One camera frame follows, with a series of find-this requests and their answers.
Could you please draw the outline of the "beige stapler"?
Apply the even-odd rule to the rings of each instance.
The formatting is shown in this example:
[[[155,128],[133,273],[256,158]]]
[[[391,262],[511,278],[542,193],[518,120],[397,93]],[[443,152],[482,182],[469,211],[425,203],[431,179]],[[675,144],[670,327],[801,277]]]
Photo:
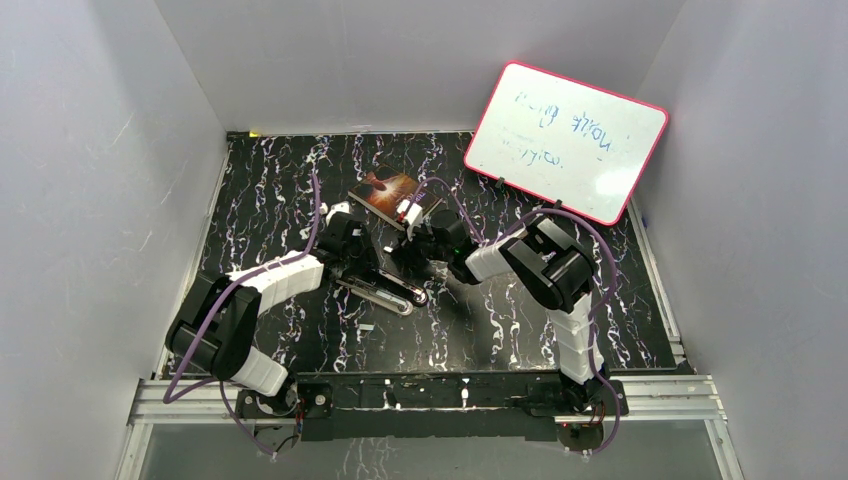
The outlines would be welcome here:
[[[358,278],[337,279],[336,283],[349,289],[360,298],[370,301],[384,309],[392,311],[400,316],[408,316],[413,312],[414,305],[411,301],[369,284]]]

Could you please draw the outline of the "black stapler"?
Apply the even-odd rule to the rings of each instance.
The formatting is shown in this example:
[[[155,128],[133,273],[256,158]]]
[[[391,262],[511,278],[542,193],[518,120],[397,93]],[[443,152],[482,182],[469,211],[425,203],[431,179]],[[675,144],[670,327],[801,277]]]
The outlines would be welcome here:
[[[414,285],[388,270],[378,268],[374,271],[374,276],[381,289],[392,292],[409,301],[415,307],[423,307],[429,301],[429,296],[424,288]]]

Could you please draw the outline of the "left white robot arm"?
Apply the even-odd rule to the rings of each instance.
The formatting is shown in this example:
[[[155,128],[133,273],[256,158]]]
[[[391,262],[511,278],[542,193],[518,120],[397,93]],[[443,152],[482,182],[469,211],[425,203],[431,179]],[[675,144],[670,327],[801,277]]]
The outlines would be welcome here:
[[[199,272],[168,330],[167,350],[214,379],[260,394],[260,403],[275,416],[293,412],[299,391],[289,371],[253,346],[259,316],[378,265],[365,224],[348,213],[330,215],[307,245],[306,253],[293,250],[245,271]]]

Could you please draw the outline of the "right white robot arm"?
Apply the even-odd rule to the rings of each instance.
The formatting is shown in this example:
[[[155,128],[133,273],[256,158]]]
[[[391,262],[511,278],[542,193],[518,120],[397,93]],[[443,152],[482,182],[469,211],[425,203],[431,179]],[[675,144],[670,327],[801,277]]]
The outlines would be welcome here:
[[[438,211],[404,234],[392,255],[407,263],[440,261],[468,285],[514,274],[545,309],[559,350],[558,406],[590,413],[603,399],[608,381],[596,347],[592,307],[596,266],[582,245],[554,220],[539,214],[514,231],[484,243],[474,240],[451,210]]]

